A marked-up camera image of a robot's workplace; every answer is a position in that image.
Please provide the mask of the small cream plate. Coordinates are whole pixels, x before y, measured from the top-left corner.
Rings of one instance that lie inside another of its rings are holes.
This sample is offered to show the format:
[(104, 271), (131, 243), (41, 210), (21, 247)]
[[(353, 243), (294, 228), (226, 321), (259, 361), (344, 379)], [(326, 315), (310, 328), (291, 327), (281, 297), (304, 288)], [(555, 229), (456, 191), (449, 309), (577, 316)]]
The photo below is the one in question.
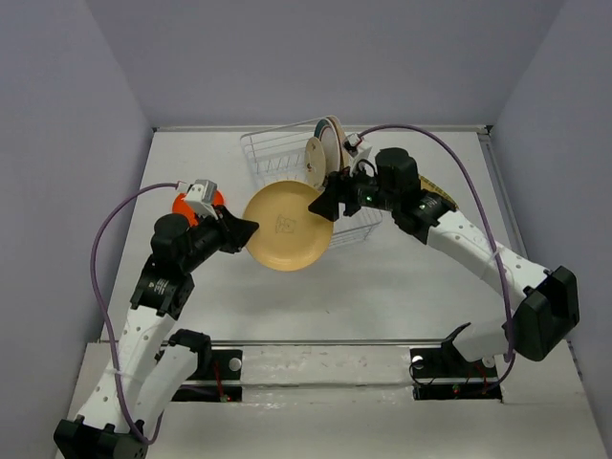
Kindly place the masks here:
[(321, 141), (310, 138), (304, 153), (306, 182), (314, 188), (322, 188), (326, 176), (326, 157)]

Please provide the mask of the tan round plate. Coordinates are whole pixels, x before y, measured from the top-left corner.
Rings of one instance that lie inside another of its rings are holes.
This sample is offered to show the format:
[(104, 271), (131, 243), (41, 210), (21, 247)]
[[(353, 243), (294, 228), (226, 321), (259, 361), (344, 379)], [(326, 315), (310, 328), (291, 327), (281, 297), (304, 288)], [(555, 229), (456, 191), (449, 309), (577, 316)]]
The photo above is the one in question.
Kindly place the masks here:
[(320, 192), (303, 182), (279, 181), (259, 189), (243, 218), (259, 225), (246, 248), (261, 265), (295, 272), (317, 262), (331, 243), (334, 224), (310, 212)]

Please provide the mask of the white plate with green rim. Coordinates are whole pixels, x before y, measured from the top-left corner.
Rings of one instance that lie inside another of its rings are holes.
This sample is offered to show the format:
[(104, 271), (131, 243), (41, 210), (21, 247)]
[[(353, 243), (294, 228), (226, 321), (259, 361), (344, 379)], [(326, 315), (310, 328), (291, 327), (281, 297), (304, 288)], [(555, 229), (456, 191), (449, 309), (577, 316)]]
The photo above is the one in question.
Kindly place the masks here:
[(334, 125), (328, 119), (321, 119), (315, 128), (325, 155), (326, 172), (338, 171), (340, 167), (339, 138)]

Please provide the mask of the beige plate with leaf design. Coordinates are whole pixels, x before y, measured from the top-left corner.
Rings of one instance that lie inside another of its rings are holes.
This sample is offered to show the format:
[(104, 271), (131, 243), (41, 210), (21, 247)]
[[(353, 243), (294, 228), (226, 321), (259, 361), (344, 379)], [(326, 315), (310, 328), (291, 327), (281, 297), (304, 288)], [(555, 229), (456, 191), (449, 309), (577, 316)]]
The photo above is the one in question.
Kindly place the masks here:
[(351, 160), (351, 157), (348, 151), (344, 147), (344, 142), (346, 140), (345, 131), (337, 117), (328, 116), (327, 119), (331, 122), (331, 124), (334, 126), (336, 130), (336, 134), (337, 134), (338, 141), (339, 141), (339, 151), (340, 151), (340, 156), (341, 156), (340, 169), (344, 169), (345, 167), (350, 165), (350, 160)]

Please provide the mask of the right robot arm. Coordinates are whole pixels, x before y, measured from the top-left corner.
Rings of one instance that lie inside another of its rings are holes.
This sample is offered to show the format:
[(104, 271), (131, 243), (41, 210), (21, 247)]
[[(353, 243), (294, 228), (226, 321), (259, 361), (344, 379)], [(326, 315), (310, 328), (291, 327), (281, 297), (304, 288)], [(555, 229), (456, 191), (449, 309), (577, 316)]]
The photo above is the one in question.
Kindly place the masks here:
[(440, 363), (449, 374), (461, 375), (475, 361), (497, 355), (543, 361), (578, 325), (574, 273), (563, 266), (550, 271), (490, 239), (448, 196), (426, 183), (405, 150), (383, 149), (374, 165), (373, 174), (360, 166), (330, 173), (309, 210), (331, 222), (362, 208), (386, 210), (401, 231), (500, 294), (503, 320), (465, 323), (444, 340)]

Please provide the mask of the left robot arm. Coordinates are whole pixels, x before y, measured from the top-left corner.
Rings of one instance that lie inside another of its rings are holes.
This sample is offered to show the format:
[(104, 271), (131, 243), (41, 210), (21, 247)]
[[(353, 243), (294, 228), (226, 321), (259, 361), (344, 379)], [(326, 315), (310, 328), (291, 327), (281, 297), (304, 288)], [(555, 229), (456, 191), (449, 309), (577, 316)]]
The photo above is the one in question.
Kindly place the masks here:
[(241, 251), (258, 228), (223, 206), (196, 226), (177, 213), (157, 220), (123, 329), (110, 338), (111, 359), (76, 417), (55, 430), (64, 457), (146, 456), (180, 386), (211, 367), (209, 336), (174, 328), (195, 287), (192, 273), (218, 251)]

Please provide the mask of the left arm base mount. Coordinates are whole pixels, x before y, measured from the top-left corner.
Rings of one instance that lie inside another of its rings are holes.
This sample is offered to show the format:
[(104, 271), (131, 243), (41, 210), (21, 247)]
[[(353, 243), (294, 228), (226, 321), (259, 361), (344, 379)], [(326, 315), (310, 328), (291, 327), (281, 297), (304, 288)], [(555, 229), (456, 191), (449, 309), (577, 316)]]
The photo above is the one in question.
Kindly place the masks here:
[(243, 400), (243, 351), (213, 348), (208, 366), (200, 364), (176, 391), (173, 402), (240, 403)]

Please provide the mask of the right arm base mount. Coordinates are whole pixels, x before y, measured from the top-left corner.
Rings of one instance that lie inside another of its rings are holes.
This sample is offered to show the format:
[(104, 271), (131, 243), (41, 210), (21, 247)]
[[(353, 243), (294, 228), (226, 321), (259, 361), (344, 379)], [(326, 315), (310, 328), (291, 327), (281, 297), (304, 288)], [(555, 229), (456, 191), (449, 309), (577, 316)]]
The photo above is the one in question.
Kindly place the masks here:
[(496, 367), (468, 362), (454, 347), (456, 337), (469, 325), (466, 323), (455, 329), (438, 347), (410, 349), (408, 375), (413, 382), (412, 393), (416, 401), (502, 401)]

